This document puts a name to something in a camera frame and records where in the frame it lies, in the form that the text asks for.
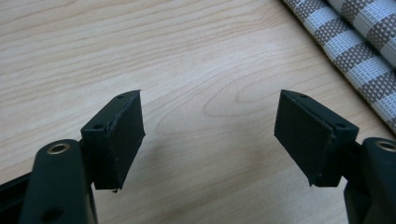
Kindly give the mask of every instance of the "wooden table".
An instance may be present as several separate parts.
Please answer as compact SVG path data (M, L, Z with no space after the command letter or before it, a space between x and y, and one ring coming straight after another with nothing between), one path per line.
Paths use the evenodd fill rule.
M138 89L147 136L100 223L346 223L345 180L309 188L273 136L282 89L394 139L281 1L2 1L0 183Z

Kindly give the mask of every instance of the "checkered fabric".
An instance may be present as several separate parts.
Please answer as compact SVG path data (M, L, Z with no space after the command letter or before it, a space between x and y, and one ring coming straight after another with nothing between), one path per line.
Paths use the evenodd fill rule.
M392 42L395 39L395 13L390 12L396 7L396 2L394 0L330 0L332 6L324 0L284 0L284 2L322 46L330 60L396 133L396 73L390 64L392 60L396 61L396 48L391 49L392 53L387 54L390 58L389 62L384 59L385 55L383 57L378 53L378 50L383 52L386 46L395 45ZM384 15L371 7L373 4L385 2L388 4L386 5L388 11ZM373 45L344 21L337 11L340 11L353 25L363 22L364 25L359 25L360 32L371 40ZM371 16L362 16L363 11L370 12ZM380 16L373 19L372 16L377 14ZM359 19L362 17L370 18L370 21Z

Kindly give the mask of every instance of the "mounting hole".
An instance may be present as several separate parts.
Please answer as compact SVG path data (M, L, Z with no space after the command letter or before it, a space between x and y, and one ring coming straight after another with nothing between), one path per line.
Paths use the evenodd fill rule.
M339 127L339 128L346 128L347 126L345 125L345 124L343 124L343 123L336 123L335 124L337 127Z
M47 152L51 155L56 155L65 152L70 148L70 145L67 143L57 144L55 146L50 147Z
M64 214L64 210L60 207L50 208L41 216L41 221L44 223L51 223L59 220Z
M386 150L386 151L390 151L390 152L396 152L396 146L393 143L390 142L384 142L384 141L376 141L375 144Z
M95 124L93 126L94 129L103 129L103 124Z

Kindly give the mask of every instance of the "gray and white fabric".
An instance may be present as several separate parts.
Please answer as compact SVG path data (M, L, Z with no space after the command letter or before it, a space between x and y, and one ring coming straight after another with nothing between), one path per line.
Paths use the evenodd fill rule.
M395 0L328 0L388 62L396 67Z
M323 0L284 0L284 2L322 46L330 60L396 133L394 68L327 2ZM336 5L336 2L341 1L333 1L333 3L336 7L342 8L340 7L342 5Z

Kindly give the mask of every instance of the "wood grain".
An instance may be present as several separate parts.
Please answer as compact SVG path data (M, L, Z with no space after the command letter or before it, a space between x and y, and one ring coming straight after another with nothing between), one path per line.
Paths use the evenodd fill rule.
M276 0L1 1L0 183L142 90L147 137L100 223L346 223L273 137L282 89L394 139Z

